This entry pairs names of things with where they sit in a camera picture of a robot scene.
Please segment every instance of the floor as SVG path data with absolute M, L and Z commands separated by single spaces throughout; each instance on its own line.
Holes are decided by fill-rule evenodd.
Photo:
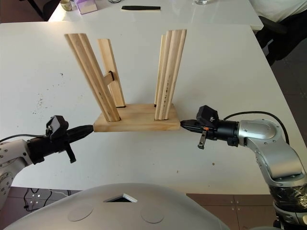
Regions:
M 42 7 L 47 1 L 37 0 L 37 4 Z M 26 0 L 0 0 L 0 23 L 37 21 L 42 19 Z M 301 42 L 287 58 L 274 63 L 272 71 L 307 145 L 307 39 Z M 47 189 L 40 189 L 37 192 L 33 189 L 25 196 L 26 191 L 26 188 L 11 188 L 6 204 L 0 212 L 0 230 L 30 213 L 24 209 L 24 198 L 29 204 L 29 209 L 36 209 L 68 195 L 67 190 L 53 190 L 50 196 L 51 193 Z M 275 220 L 272 198 L 269 195 L 188 194 L 188 196 L 219 217 L 231 230 L 272 226 Z
M 272 71 L 307 145 L 307 39 L 286 58 L 275 62 Z

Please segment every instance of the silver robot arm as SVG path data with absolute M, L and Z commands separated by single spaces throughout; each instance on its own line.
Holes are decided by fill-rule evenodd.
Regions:
M 67 128 L 68 122 L 62 116 L 56 115 L 47 123 L 45 135 L 28 141 L 0 141 L 0 210 L 8 196 L 13 179 L 24 167 L 40 163 L 44 161 L 44 157 L 63 151 L 67 152 L 71 163 L 76 161 L 70 143 L 92 133 L 93 126 L 79 126 L 70 130 Z
M 32 161 L 26 141 L 0 143 L 0 210 L 8 196 L 13 179 L 30 164 Z
M 280 222 L 307 226 L 306 171 L 298 154 L 284 141 L 280 125 L 265 119 L 219 120 L 217 111 L 205 105 L 200 107 L 197 120 L 181 121 L 181 126 L 201 133 L 200 149 L 204 149 L 206 139 L 250 148 L 274 198 Z
M 280 126 L 264 119 L 242 120 L 238 139 L 256 154 L 282 222 L 307 226 L 306 171 L 298 154 L 284 141 Z

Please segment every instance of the electrical cable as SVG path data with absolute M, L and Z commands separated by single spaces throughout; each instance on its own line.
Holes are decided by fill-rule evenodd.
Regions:
M 48 189 L 48 190 L 51 191 L 51 192 L 53 192 L 53 193 L 59 193 L 59 194 L 62 194 L 62 195 L 64 195 L 64 196 L 68 197 L 68 195 L 66 195 L 66 194 L 63 193 L 63 192 L 53 191 L 52 189 Z
M 108 2 L 110 2 L 110 3 L 119 3 L 119 2 L 121 2 L 121 0 L 108 0 Z
M 34 208 L 34 209 L 29 210 L 29 204 L 28 204 L 27 200 L 25 199 L 25 197 L 27 196 L 29 191 L 30 191 L 30 188 L 28 188 L 27 191 L 24 194 L 24 209 L 27 212 L 33 212 L 33 211 L 39 210 L 39 208 Z
M 17 134 L 17 135 L 13 135 L 13 136 L 9 136 L 7 138 L 4 138 L 2 140 L 0 140 L 0 142 L 3 142 L 5 140 L 11 139 L 11 138 L 16 138 L 16 137 L 33 137 L 33 138 L 41 138 L 44 135 L 32 135 L 32 134 Z
M 36 190 L 36 192 L 33 191 L 33 188 L 30 188 L 30 190 L 31 190 L 32 193 L 35 194 L 35 193 L 37 193 L 39 191 L 39 188 Z
M 27 200 L 25 199 L 25 197 L 27 196 L 27 194 L 29 193 L 30 190 L 31 190 L 32 193 L 35 194 L 35 193 L 38 192 L 39 188 L 37 189 L 36 192 L 33 192 L 32 188 L 27 188 L 27 191 L 26 191 L 25 194 L 24 194 L 24 209 L 25 209 L 27 212 L 33 212 L 33 211 L 36 211 L 36 210 L 41 209 L 41 208 L 34 208 L 34 209 L 31 209 L 31 210 L 29 209 L 29 204 L 28 204 Z M 42 207 L 45 207 L 45 206 L 46 206 L 47 201 L 48 201 L 49 198 L 52 196 L 52 191 L 51 191 L 50 189 L 49 189 L 49 191 L 50 191 L 50 195 L 47 197 L 47 199 L 45 200 L 44 205 L 43 205 Z
M 233 116 L 237 116 L 237 115 L 242 115 L 242 114 L 265 114 L 265 115 L 269 115 L 271 117 L 273 117 L 279 124 L 280 126 L 282 127 L 283 129 L 283 133 L 284 133 L 284 137 L 286 139 L 286 143 L 288 145 L 290 145 L 290 141 L 289 141 L 289 136 L 288 136 L 288 132 L 286 130 L 286 127 L 283 125 L 282 121 L 277 117 L 275 116 L 274 114 L 271 114 L 269 112 L 264 112 L 264 111 L 246 111 L 246 112 L 240 112 L 240 113 L 235 113 L 235 114 L 231 114 L 231 115 L 228 115 L 227 117 L 225 117 L 223 120 L 227 120 Z
M 45 200 L 43 207 L 46 206 L 47 201 L 49 200 L 49 198 L 52 196 L 52 191 L 50 191 L 50 195 L 48 196 L 48 198 Z

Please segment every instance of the wooden stand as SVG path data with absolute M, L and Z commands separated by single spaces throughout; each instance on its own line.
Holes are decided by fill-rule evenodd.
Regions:
M 125 104 L 109 39 L 98 39 L 103 75 L 86 34 L 65 34 L 102 111 L 95 132 L 179 130 L 173 99 L 187 30 L 167 31 L 161 39 L 154 104 Z

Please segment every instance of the table surface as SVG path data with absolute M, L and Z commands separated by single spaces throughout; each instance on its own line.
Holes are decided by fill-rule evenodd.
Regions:
M 193 0 L 125 0 L 116 4 L 107 0 L 96 0 L 96 4 L 98 11 L 84 15 L 79 14 L 75 5 L 71 12 L 64 11 L 59 5 L 49 21 L 244 24 L 250 25 L 253 30 L 263 28 L 248 0 L 210 0 L 206 5 L 197 5 Z M 155 5 L 161 6 L 161 11 L 121 11 L 123 5 Z
M 265 56 L 249 26 L 110 22 L 0 25 L 0 138 L 43 134 L 53 115 L 70 128 L 92 124 L 99 107 L 71 52 L 65 33 L 87 33 L 102 64 L 96 39 L 109 38 L 126 103 L 153 103 L 161 35 L 187 28 L 173 103 L 180 120 L 194 119 L 204 104 L 221 118 L 262 110 L 285 124 L 292 147 L 307 165 L 306 147 Z M 268 118 L 242 115 L 241 119 Z M 197 148 L 200 134 L 179 131 L 92 133 L 65 152 L 23 169 L 13 185 L 87 189 L 125 182 L 153 183 L 187 193 L 268 194 L 253 152 L 223 141 Z

